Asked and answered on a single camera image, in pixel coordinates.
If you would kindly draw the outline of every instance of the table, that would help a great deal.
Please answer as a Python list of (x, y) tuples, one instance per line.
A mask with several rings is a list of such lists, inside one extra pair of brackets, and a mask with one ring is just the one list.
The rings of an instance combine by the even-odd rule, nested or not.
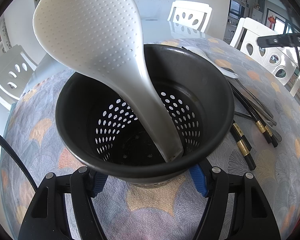
[[(151, 26), (157, 30), (160, 23)], [(167, 25), (163, 23), (161, 28), (167, 30)], [(165, 35), (173, 37), (171, 32)], [(199, 36), (153, 43), (203, 49), (219, 66), (232, 68), (241, 82), (272, 111), (278, 123), (275, 129), (282, 136), (277, 148), (266, 143), (252, 121), (242, 117), (235, 117), (235, 120), (253, 147), (251, 155), (257, 168), (252, 173), (265, 192), (282, 239), (286, 239), (300, 216), (298, 103), (271, 73), (221, 40)], [(6, 139), (38, 185), (48, 172), (52, 171), (57, 176), (69, 174), (82, 165), (65, 148), (55, 125), (58, 94), (72, 73), (72, 70), (66, 69), (35, 85), (22, 95), (10, 116)], [(238, 102), (236, 111), (244, 113)], [(212, 165), (231, 174), (243, 175), (249, 171), (230, 134), (208, 159)], [(17, 236), (34, 192), (6, 152), (2, 152), (0, 167), (5, 212), (12, 233)], [(92, 201), (109, 240), (192, 239), (206, 204), (206, 199), (195, 190), (188, 171), (169, 184), (153, 189), (139, 188), (109, 177), (104, 190)], [(234, 196), (230, 194), (221, 239), (226, 238), (230, 227), (233, 201)], [(72, 237), (80, 239), (69, 195), (66, 203)]]

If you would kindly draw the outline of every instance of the black cable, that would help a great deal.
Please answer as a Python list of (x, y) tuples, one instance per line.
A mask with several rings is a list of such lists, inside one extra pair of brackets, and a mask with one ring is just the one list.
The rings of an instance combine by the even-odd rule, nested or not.
[(38, 187), (34, 182), (31, 174), (20, 160), (19, 156), (15, 153), (15, 151), (11, 148), (11, 146), (7, 143), (7, 141), (0, 135), (0, 146), (11, 156), (11, 158), (15, 161), (15, 163), (19, 166), (22, 172), (25, 174), (27, 179), (29, 180), (31, 186), (33, 187), (34, 191), (37, 191)]
[(243, 105), (243, 107), (249, 112), (249, 114), (253, 118), (254, 122), (258, 126), (259, 130), (265, 137), (266, 141), (268, 143), (271, 143), (272, 142), (271, 137), (268, 134), (264, 125), (262, 124), (262, 121), (259, 119), (258, 113), (254, 110), (254, 108), (252, 106), (250, 106), (250, 104), (247, 102), (247, 100), (244, 98), (244, 96), (241, 95), (241, 93), (234, 87), (234, 85), (232, 85), (230, 82), (229, 82), (229, 84), (232, 88), (232, 92), (233, 92), (234, 96), (239, 100), (239, 102)]

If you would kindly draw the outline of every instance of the white chair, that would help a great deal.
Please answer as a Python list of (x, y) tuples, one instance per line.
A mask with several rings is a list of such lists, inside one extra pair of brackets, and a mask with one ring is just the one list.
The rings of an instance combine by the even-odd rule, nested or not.
[(8, 110), (20, 99), (36, 64), (20, 45), (15, 45), (0, 57), (0, 103)]
[(172, 3), (168, 21), (199, 32), (209, 28), (212, 8), (206, 3), (176, 0)]
[[(247, 30), (247, 32), (243, 38), (240, 51), (266, 68), (285, 85), (297, 67), (298, 61), (295, 49), (290, 47), (260, 48), (257, 44), (258, 37), (277, 35), (277, 33), (251, 18), (241, 18), (239, 20), (230, 46), (238, 47), (244, 30)], [(296, 94), (299, 86), (300, 75), (290, 91), (292, 96)]]

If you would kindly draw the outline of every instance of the television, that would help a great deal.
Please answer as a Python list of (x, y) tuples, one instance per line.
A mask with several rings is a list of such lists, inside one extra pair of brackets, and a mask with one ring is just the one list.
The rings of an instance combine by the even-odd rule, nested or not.
[(240, 5), (234, 0), (230, 0), (229, 6), (229, 16), (235, 19), (240, 19), (243, 17), (245, 7)]

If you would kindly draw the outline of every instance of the chopstick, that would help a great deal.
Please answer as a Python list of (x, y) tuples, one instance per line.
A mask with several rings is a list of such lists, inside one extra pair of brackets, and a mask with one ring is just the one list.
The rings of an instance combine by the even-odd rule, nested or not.
[(249, 169), (251, 171), (253, 171), (256, 168), (256, 164), (250, 154), (250, 151), (248, 150), (247, 145), (245, 144), (244, 140), (241, 138), (240, 134), (238, 133), (238, 131), (236, 130), (236, 128), (232, 125), (230, 128), (230, 132), (232, 134), (232, 136), (234, 137), (237, 146), (240, 150), (240, 152), (242, 153), (247, 165), (249, 166)]

